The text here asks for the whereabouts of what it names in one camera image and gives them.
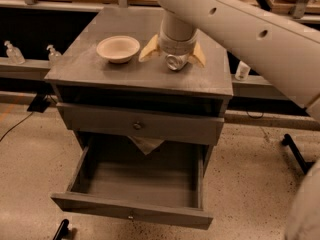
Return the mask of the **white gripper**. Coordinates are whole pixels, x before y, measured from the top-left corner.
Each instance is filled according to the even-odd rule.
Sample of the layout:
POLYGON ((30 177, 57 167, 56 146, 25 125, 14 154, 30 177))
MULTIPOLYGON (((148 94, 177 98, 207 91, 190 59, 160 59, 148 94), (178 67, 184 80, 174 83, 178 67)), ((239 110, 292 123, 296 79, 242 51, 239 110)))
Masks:
POLYGON ((159 57, 162 51, 170 55, 178 56, 189 54, 189 63, 204 68, 206 57, 200 44, 196 43, 196 36, 197 33, 193 32, 189 37, 178 40, 176 37, 170 37, 163 29, 160 29, 159 36, 154 35, 141 50, 138 60, 140 62, 147 62, 159 57))

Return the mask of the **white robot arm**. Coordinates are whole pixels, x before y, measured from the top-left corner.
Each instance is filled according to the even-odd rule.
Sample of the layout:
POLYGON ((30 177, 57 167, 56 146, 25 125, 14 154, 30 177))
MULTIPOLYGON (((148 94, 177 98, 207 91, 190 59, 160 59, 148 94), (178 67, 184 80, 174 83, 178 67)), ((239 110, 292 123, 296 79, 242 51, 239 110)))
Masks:
POLYGON ((157 0, 160 33, 139 59, 160 52, 202 65, 196 32, 204 32, 320 121, 320 37, 317 31, 238 0, 157 0))

